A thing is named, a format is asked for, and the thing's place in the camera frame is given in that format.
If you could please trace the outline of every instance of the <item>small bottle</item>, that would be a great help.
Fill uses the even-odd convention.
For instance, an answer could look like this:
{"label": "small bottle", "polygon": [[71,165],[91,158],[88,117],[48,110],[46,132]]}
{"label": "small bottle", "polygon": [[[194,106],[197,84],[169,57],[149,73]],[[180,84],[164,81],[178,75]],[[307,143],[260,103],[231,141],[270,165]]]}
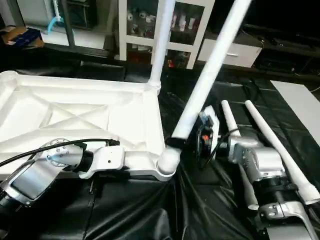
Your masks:
{"label": "small bottle", "polygon": [[188,29],[192,30],[192,28],[194,27],[194,23],[195,23],[196,19],[194,17],[191,17],[189,20],[189,25],[188,25]]}
{"label": "small bottle", "polygon": [[176,26],[177,21],[177,14],[173,13],[172,20],[171,20],[171,28],[174,28]]}
{"label": "small bottle", "polygon": [[134,20],[134,15],[130,10],[126,12],[126,19],[128,20],[128,22],[132,22]]}
{"label": "small bottle", "polygon": [[186,15],[185,14],[181,14],[180,19],[179,19],[179,29],[180,32],[184,32],[185,31],[185,27],[186,27]]}
{"label": "small bottle", "polygon": [[144,37],[153,38],[155,32],[155,19],[156,16],[149,15],[145,17]]}

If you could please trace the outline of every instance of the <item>black tarp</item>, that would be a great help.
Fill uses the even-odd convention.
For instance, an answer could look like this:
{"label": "black tarp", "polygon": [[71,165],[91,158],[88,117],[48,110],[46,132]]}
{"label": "black tarp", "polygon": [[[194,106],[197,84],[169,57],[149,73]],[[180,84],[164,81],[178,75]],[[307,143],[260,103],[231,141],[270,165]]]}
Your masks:
{"label": "black tarp", "polygon": [[[44,49],[15,52],[1,71],[21,74],[145,82],[150,67]],[[158,96],[164,136],[173,132],[200,72],[165,70]],[[206,105],[227,128],[220,102],[228,100],[241,133],[257,137],[257,127],[244,106],[252,100],[307,178],[320,190],[319,146],[269,80],[220,72]],[[309,206],[320,235],[319,204]],[[245,207],[236,166],[223,160],[197,169],[192,146],[181,155],[168,182],[126,175],[89,180],[58,179],[33,208],[22,209],[10,239],[42,240],[228,240],[260,239]]]}

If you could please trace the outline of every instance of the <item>shelf unit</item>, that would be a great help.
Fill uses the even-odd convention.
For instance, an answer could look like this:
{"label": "shelf unit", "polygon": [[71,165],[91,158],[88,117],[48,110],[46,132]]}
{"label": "shelf unit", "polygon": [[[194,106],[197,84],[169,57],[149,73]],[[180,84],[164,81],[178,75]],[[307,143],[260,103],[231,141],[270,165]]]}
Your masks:
{"label": "shelf unit", "polygon": [[[203,7],[203,12],[201,19],[198,25],[196,36],[194,38],[193,44],[183,44],[178,42],[167,43],[168,50],[181,51],[190,53],[188,63],[186,65],[187,69],[192,69],[196,62],[196,58],[199,52],[199,48],[204,37],[207,24],[213,9],[214,0],[177,0],[176,3],[182,3],[187,5],[201,6]],[[118,11],[119,11],[119,59],[122,61],[127,60],[127,44],[136,44],[152,47],[151,54],[151,64],[154,61],[155,51],[154,47],[156,46],[156,40],[158,39],[161,18],[163,16],[165,0],[158,0],[156,19],[155,19],[155,28],[154,28],[154,38],[146,38],[141,36],[133,36],[127,34],[127,9],[128,3],[127,0],[118,1]]]}

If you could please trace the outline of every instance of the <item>black cable cord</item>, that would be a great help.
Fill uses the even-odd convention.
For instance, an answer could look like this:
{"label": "black cable cord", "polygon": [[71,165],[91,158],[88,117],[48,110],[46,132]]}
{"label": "black cable cord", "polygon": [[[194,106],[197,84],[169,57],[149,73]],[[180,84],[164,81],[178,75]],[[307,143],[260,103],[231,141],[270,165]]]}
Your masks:
{"label": "black cable cord", "polygon": [[68,146],[71,144],[78,144],[78,143],[86,143],[86,142],[106,142],[108,143],[109,141],[112,141],[112,139],[106,139],[106,138],[86,138],[86,139],[79,139],[79,140],[73,140],[73,141],[66,141],[66,142],[61,142],[61,143],[57,143],[54,145],[50,145],[50,146],[44,146],[44,147],[40,147],[38,149],[32,150],[32,151],[27,151],[24,153],[21,153],[19,155],[13,156],[7,160],[4,160],[2,162],[0,162],[0,167],[12,163],[18,159],[24,158],[26,156],[31,155],[31,157],[29,158],[32,159],[34,157],[35,154],[43,152],[43,151],[47,151],[50,149],[55,149],[55,148],[59,148],[59,147],[63,147],[63,146]]}
{"label": "black cable cord", "polygon": [[228,131],[225,135],[223,135],[219,141],[217,142],[216,146],[214,147],[213,151],[210,154],[210,157],[205,161],[205,163],[200,166],[200,170],[203,170],[209,163],[210,161],[214,158],[214,155],[216,154],[217,150],[219,149],[220,145],[223,143],[223,141],[228,138],[233,132],[238,131],[239,128],[232,129]]}

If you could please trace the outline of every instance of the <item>white rod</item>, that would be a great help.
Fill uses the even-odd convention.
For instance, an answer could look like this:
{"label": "white rod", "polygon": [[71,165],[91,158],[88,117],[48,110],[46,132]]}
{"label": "white rod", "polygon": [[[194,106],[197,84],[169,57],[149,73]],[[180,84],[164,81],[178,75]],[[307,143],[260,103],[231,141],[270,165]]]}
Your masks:
{"label": "white rod", "polygon": [[[223,114],[226,120],[226,125],[228,127],[228,130],[231,131],[233,129],[238,128],[228,101],[223,100],[221,102],[221,105],[222,105],[222,110],[223,110]],[[234,131],[233,133],[231,133],[231,135],[236,137],[241,137],[240,131]],[[238,166],[239,166],[240,175],[243,182],[244,199],[245,199],[246,205],[250,210],[258,210],[259,204],[255,196],[254,187],[251,185],[244,168],[240,164],[238,164]]]}
{"label": "white rod", "polygon": [[53,0],[53,8],[54,8],[55,16],[57,18],[57,22],[59,22],[61,17],[60,17],[59,9],[58,9],[58,0]]}
{"label": "white rod", "polygon": [[312,185],[306,176],[303,174],[301,169],[298,167],[294,159],[288,153],[287,149],[283,146],[280,140],[277,138],[275,133],[269,127],[264,118],[260,115],[256,107],[250,100],[245,102],[246,108],[249,110],[255,123],[259,127],[263,135],[268,139],[272,146],[278,151],[286,167],[288,168],[291,176],[291,180],[299,188],[299,194],[304,200],[306,205],[314,204],[320,200],[320,194],[316,187]]}
{"label": "white rod", "polygon": [[216,80],[228,50],[249,8],[251,0],[235,0],[226,18],[216,45],[206,62],[192,94],[176,125],[173,137],[187,139]]}
{"label": "white rod", "polygon": [[171,29],[171,21],[175,9],[175,0],[165,0],[163,15],[161,18],[160,31],[158,34],[158,39],[156,41],[156,47],[153,48],[155,51],[154,61],[152,65],[151,75],[148,83],[154,88],[161,87],[161,72],[164,66],[167,44],[169,41],[169,32]]}
{"label": "white rod", "polygon": [[[233,129],[237,129],[238,126],[237,126],[236,120],[234,118],[234,115],[232,114],[232,111],[230,109],[228,101],[227,100],[223,100],[221,102],[221,105],[222,105],[222,110],[223,110],[223,113],[224,113],[224,118],[225,118],[228,130],[231,131]],[[234,131],[233,133],[231,133],[231,135],[232,136],[237,136],[237,137],[241,136],[239,130]]]}

